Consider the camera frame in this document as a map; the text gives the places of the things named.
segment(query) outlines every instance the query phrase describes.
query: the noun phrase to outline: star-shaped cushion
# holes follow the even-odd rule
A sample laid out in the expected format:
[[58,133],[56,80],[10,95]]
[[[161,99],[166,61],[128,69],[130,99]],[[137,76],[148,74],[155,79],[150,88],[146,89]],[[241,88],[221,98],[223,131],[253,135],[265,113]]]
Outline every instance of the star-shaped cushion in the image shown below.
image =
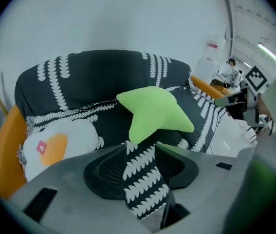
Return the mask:
[[133,113],[129,140],[139,144],[157,129],[192,133],[194,126],[167,90],[150,86],[118,94],[118,101]]

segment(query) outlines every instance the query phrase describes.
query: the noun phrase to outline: black hair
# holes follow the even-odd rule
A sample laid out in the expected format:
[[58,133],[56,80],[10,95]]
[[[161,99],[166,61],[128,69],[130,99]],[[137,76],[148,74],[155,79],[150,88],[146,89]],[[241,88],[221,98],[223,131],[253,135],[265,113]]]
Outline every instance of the black hair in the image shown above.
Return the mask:
[[233,65],[234,65],[234,66],[236,65],[236,61],[235,61],[233,58],[230,58],[230,59],[229,59],[229,63],[230,63],[230,62],[233,62]]

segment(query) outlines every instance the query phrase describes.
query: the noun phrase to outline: fried egg pillow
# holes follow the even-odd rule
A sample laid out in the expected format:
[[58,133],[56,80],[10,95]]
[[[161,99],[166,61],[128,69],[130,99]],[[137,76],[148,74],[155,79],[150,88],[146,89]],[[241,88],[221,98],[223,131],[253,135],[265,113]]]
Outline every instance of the fried egg pillow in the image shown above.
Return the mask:
[[97,145],[98,134],[89,120],[56,120],[26,139],[23,145],[27,160],[25,177],[30,181],[54,163],[92,152]]

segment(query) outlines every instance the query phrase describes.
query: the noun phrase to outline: orange sofa armrest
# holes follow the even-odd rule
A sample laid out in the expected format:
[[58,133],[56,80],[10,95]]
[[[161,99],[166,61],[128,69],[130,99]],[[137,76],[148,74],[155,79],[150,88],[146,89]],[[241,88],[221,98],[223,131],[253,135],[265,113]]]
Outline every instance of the orange sofa armrest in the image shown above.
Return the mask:
[[26,183],[17,157],[19,145],[26,139],[26,123],[16,105],[0,129],[0,197],[8,199]]
[[200,90],[202,90],[203,92],[208,94],[213,99],[219,99],[219,98],[224,97],[224,95],[221,94],[217,89],[208,85],[206,82],[202,81],[201,79],[198,79],[195,76],[191,76],[191,80],[196,87],[198,87]]

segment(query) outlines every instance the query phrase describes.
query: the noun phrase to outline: red label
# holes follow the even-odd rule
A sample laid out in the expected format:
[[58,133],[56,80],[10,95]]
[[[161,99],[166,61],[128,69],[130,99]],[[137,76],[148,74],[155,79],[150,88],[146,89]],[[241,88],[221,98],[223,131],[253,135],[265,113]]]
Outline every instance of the red label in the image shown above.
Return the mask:
[[218,48],[218,46],[217,46],[216,44],[210,43],[210,42],[207,44],[207,46],[208,46],[208,47],[212,47],[212,48],[214,48],[214,49],[217,49],[217,48]]
[[42,140],[39,141],[36,150],[40,153],[40,154],[44,154],[45,149],[46,149],[46,143]]

